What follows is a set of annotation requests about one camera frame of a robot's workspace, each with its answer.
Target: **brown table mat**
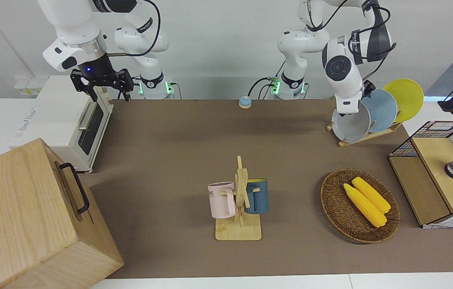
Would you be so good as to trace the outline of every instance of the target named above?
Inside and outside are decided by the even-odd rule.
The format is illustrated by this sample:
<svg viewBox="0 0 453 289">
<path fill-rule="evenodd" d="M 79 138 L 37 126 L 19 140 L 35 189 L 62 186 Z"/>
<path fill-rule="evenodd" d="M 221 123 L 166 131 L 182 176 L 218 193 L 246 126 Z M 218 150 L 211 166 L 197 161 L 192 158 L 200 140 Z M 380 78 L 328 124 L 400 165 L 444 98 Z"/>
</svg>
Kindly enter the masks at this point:
<svg viewBox="0 0 453 289">
<path fill-rule="evenodd" d="M 110 278 L 453 271 L 453 229 L 424 230 L 387 160 L 395 133 L 338 148 L 325 127 L 334 101 L 116 101 L 92 186 L 125 266 Z M 207 184 L 233 181 L 236 156 L 267 178 L 262 240 L 216 241 Z M 363 170 L 394 194 L 401 225 L 388 241 L 353 244 L 329 223 L 320 187 L 340 168 Z"/>
</svg>

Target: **wall socket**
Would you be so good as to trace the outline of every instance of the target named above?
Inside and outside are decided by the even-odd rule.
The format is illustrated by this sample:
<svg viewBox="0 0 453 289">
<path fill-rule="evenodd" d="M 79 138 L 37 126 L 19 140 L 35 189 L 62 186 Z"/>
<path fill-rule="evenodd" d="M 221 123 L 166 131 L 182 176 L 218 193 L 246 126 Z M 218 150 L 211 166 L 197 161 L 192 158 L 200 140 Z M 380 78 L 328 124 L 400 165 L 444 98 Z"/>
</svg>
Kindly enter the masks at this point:
<svg viewBox="0 0 453 289">
<path fill-rule="evenodd" d="M 16 79 L 14 89 L 22 98 L 36 98 L 47 80 L 44 77 Z"/>
</svg>

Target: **green led light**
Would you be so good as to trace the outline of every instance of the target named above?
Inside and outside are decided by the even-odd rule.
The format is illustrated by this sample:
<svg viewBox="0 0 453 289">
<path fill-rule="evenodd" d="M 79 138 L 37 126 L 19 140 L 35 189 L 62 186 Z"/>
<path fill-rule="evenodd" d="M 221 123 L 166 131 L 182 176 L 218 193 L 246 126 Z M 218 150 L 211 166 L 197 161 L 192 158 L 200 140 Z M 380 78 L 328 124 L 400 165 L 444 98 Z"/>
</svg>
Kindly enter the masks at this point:
<svg viewBox="0 0 453 289">
<path fill-rule="evenodd" d="M 272 94 L 278 95 L 279 92 L 280 92 L 280 81 L 276 79 L 274 81 L 274 86 L 272 88 Z"/>
<path fill-rule="evenodd" d="M 166 82 L 166 90 L 168 94 L 173 93 L 173 86 L 169 82 Z"/>
</svg>

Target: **blue mug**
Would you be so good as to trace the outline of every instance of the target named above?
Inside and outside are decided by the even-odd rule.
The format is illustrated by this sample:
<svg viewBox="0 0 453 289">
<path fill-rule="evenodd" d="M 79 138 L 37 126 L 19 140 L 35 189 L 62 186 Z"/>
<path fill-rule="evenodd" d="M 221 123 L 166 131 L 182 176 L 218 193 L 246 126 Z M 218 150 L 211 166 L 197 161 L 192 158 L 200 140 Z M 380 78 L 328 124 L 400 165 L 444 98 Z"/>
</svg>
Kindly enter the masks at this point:
<svg viewBox="0 0 453 289">
<path fill-rule="evenodd" d="M 269 211 L 269 192 L 267 179 L 249 179 L 246 187 L 250 208 L 244 208 L 248 214 L 264 214 Z"/>
</svg>

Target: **oven window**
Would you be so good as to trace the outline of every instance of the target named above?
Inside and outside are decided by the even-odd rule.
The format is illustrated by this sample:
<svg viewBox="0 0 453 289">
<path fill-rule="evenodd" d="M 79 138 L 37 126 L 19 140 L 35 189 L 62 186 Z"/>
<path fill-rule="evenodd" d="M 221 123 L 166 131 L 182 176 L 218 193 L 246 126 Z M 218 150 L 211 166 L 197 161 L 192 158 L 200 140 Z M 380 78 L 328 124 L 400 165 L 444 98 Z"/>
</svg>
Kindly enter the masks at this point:
<svg viewBox="0 0 453 289">
<path fill-rule="evenodd" d="M 91 118 L 91 122 L 89 123 L 89 127 L 87 130 L 84 130 L 80 134 L 80 139 L 78 139 L 78 146 L 82 148 L 83 152 L 86 155 L 89 155 L 91 152 L 91 148 L 94 143 L 94 139 L 98 134 L 98 130 L 100 129 L 100 124 L 102 123 L 103 119 L 103 110 L 100 106 L 96 106 L 96 110 L 94 110 L 93 117 Z"/>
</svg>

